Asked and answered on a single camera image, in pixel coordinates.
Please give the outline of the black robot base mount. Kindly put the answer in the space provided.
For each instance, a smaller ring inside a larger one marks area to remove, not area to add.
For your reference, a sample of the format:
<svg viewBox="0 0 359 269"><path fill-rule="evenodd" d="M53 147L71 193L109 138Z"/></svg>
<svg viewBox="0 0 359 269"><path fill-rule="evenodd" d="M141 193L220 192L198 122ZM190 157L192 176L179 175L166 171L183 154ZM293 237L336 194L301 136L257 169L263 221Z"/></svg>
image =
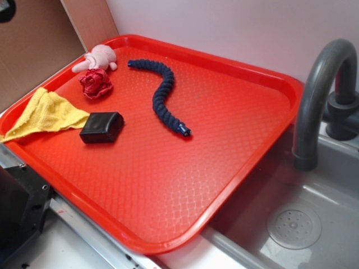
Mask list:
<svg viewBox="0 0 359 269"><path fill-rule="evenodd" d="M42 233L52 193L26 164L1 168L1 267Z"/></svg>

